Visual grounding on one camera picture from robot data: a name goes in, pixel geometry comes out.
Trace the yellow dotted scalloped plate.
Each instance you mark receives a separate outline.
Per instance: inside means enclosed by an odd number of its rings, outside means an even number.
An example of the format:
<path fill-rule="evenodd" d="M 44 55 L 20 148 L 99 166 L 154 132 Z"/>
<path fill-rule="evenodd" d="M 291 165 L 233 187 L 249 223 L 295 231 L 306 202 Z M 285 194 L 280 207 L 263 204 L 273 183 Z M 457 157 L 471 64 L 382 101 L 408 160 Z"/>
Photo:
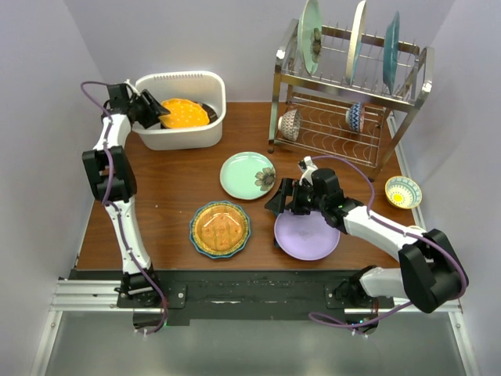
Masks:
<path fill-rule="evenodd" d="M 160 116 L 160 123 L 167 129 L 196 128 L 208 125 L 207 111 L 198 103 L 188 99 L 167 99 L 161 105 L 170 114 Z"/>

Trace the black rimmed checkered plate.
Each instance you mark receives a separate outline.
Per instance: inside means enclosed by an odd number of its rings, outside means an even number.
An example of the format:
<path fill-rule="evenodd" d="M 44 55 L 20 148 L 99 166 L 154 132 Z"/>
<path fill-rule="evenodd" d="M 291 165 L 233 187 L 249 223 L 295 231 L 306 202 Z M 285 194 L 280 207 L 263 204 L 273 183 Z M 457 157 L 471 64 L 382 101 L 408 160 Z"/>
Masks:
<path fill-rule="evenodd" d="M 208 106 L 206 103 L 199 103 L 199 105 L 206 112 L 209 125 L 218 120 L 218 115 L 212 107 Z"/>

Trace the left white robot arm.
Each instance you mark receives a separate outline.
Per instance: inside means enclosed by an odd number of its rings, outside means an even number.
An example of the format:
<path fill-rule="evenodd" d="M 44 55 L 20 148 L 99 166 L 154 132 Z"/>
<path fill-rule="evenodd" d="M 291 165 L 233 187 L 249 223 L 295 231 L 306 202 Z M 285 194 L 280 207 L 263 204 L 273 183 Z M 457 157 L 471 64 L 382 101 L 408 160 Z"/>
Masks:
<path fill-rule="evenodd" d="M 148 255 L 135 213 L 137 182 L 125 152 L 134 123 L 150 128 L 168 114 L 149 91 L 129 80 L 118 84 L 81 83 L 81 91 L 103 111 L 102 131 L 82 161 L 92 195 L 110 217 L 121 253 L 120 299 L 137 306 L 160 306 L 164 294 Z"/>

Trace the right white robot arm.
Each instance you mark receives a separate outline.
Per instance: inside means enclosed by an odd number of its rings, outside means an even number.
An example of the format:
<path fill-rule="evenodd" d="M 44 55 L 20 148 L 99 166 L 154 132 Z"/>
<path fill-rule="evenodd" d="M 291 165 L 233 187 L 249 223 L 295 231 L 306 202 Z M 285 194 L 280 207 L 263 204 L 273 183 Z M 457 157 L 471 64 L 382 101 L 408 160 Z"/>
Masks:
<path fill-rule="evenodd" d="M 365 308 L 379 297 L 406 298 L 420 311 L 432 313 L 467 289 L 464 268 L 442 231 L 419 232 L 378 215 L 346 197 L 330 168 L 318 168 L 300 180 L 284 178 L 265 208 L 275 214 L 318 212 L 330 227 L 398 261 L 397 269 L 367 266 L 337 288 L 337 295 L 354 306 Z"/>

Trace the white plastic bin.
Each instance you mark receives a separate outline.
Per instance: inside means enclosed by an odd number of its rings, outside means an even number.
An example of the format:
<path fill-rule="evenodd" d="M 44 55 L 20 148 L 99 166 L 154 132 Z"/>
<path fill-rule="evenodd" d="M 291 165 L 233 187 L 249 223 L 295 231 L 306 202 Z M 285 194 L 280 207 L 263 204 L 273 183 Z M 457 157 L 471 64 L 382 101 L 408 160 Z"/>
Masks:
<path fill-rule="evenodd" d="M 217 144 L 222 137 L 222 122 L 226 115 L 225 83 L 221 77 L 206 70 L 149 74 L 139 78 L 135 87 L 147 89 L 158 101 L 179 98 L 207 105 L 216 118 L 210 124 L 195 128 L 164 128 L 154 125 L 145 129 L 139 123 L 132 126 L 143 143 L 151 150 L 183 150 Z"/>

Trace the teal star-shaped plate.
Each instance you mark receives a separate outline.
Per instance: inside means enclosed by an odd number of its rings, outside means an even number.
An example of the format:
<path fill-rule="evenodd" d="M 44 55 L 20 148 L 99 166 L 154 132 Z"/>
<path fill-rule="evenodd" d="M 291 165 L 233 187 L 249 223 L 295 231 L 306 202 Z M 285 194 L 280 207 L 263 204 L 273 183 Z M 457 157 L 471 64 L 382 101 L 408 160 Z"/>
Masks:
<path fill-rule="evenodd" d="M 280 213 L 283 213 L 283 206 L 271 201 L 265 205 L 265 208 L 269 210 L 275 216 L 275 218 L 277 218 Z M 273 238 L 273 244 L 275 248 L 280 249 L 276 236 L 274 236 Z"/>

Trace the lilac plastic plate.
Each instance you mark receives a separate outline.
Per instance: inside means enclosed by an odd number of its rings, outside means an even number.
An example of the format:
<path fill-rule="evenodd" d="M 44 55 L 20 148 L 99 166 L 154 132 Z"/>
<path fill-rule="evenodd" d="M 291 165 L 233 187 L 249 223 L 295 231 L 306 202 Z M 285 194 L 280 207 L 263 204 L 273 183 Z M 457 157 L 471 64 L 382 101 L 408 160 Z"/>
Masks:
<path fill-rule="evenodd" d="M 301 261 L 317 261 L 337 247 L 341 232 L 328 225 L 322 214 L 294 215 L 285 211 L 276 217 L 274 236 L 278 247 Z"/>

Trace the mint floral plate on table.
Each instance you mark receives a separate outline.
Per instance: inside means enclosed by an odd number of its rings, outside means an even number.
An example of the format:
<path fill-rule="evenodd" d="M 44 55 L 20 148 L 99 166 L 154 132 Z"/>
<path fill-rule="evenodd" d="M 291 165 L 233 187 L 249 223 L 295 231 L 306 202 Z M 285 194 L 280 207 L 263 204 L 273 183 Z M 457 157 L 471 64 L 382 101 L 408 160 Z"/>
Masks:
<path fill-rule="evenodd" d="M 223 190 L 236 199 L 252 201 L 265 196 L 276 182 L 276 169 L 263 154 L 244 151 L 229 157 L 220 169 Z"/>

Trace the brown patterned bowl in rack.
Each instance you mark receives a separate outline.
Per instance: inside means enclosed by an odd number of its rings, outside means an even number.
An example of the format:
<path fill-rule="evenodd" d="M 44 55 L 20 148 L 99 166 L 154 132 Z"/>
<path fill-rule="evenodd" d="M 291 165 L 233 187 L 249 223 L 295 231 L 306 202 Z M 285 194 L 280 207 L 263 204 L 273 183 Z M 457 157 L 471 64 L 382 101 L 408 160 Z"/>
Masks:
<path fill-rule="evenodd" d="M 295 142 L 301 130 L 302 117 L 298 110 L 289 110 L 278 120 L 278 129 L 282 136 Z"/>

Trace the blue zigzag bowl in rack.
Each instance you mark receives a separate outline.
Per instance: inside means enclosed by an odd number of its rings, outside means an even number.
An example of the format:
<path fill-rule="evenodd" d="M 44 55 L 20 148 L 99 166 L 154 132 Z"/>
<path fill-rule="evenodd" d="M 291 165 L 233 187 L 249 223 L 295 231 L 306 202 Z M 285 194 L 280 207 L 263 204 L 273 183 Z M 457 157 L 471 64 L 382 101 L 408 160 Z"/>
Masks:
<path fill-rule="evenodd" d="M 356 133 L 361 133 L 364 126 L 364 104 L 355 103 L 346 112 L 345 122 Z"/>

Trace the blue yellow patterned bowl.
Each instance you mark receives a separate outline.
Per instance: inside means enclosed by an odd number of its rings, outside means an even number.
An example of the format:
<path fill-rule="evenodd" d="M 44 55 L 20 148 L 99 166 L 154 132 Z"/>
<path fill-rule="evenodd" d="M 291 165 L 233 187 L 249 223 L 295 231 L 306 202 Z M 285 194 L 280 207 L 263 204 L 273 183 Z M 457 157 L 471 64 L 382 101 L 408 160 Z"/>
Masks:
<path fill-rule="evenodd" d="M 385 183 L 385 195 L 388 202 L 396 208 L 417 208 L 423 198 L 419 185 L 409 177 L 393 176 Z"/>

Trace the steel two-tier dish rack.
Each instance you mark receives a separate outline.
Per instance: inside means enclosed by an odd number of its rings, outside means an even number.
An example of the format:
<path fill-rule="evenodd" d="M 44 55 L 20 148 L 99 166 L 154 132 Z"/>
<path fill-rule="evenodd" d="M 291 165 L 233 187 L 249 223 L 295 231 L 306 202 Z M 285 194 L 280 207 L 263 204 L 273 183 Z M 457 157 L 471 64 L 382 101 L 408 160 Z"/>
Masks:
<path fill-rule="evenodd" d="M 268 151 L 288 145 L 345 158 L 369 169 L 375 179 L 396 151 L 405 132 L 431 94 L 435 50 L 399 42 L 398 67 L 392 94 L 383 83 L 384 38 L 364 34 L 355 80 L 344 79 L 350 32 L 323 27 L 322 52 L 317 71 L 305 70 L 297 47 L 298 20 L 289 22 L 276 52 L 272 80 L 272 107 Z M 345 122 L 347 110 L 364 104 L 364 126 L 353 132 Z M 278 120 L 298 110 L 301 130 L 295 142 L 285 139 Z"/>

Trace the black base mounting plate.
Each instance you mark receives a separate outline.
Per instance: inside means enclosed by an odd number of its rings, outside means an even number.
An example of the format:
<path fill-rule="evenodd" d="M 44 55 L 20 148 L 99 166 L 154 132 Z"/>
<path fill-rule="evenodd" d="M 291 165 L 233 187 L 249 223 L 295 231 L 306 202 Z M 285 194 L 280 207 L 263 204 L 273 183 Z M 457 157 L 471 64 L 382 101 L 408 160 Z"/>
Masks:
<path fill-rule="evenodd" d="M 192 320 L 307 320 L 311 312 L 358 324 L 385 309 L 392 298 L 370 298 L 355 289 L 357 270 L 158 270 L 156 287 L 118 270 L 72 270 L 70 280 L 110 282 L 115 307 L 132 309 L 136 330 Z"/>

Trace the mint floral plate in rack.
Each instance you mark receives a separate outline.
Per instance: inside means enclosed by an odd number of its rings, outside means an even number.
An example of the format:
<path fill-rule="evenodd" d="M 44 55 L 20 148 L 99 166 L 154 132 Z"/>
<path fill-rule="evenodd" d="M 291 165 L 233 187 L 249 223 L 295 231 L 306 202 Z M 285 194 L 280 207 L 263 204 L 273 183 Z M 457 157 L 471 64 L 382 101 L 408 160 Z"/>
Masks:
<path fill-rule="evenodd" d="M 297 47 L 307 73 L 318 69 L 322 50 L 322 18 L 317 0 L 308 0 L 303 8 L 297 29 Z"/>

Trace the cream plate in rack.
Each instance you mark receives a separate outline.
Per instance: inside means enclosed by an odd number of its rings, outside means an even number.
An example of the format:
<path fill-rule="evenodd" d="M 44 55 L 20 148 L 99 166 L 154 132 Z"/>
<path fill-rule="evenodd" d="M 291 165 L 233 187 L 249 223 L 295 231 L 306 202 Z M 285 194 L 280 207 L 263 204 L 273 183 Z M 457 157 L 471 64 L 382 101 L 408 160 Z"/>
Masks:
<path fill-rule="evenodd" d="M 359 52 L 362 45 L 362 33 L 365 27 L 366 19 L 366 1 L 360 1 L 356 7 L 353 19 L 351 36 L 349 39 L 347 65 L 345 69 L 344 79 L 348 85 L 352 85 L 355 80 L 355 71 Z"/>

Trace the teal plate in rack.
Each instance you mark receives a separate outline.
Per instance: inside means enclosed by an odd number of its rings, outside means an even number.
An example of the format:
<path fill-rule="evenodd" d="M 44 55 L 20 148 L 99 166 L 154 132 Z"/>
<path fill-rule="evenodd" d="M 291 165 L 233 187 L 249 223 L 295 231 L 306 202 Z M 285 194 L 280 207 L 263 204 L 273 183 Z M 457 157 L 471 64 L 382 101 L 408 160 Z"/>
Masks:
<path fill-rule="evenodd" d="M 400 14 L 397 11 L 387 27 L 384 37 L 383 83 L 390 94 L 395 87 L 395 76 L 398 66 L 398 43 L 400 30 Z"/>

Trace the aluminium rail frame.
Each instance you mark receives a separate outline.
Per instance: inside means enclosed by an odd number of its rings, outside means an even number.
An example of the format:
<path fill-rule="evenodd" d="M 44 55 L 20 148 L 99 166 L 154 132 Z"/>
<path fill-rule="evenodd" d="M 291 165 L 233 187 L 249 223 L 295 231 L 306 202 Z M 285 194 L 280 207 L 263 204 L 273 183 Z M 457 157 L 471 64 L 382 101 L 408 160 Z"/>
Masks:
<path fill-rule="evenodd" d="M 63 279 L 57 282 L 30 375 L 45 375 L 65 312 L 161 312 L 160 308 L 119 308 L 119 294 L 115 291 L 119 284 L 119 280 Z"/>

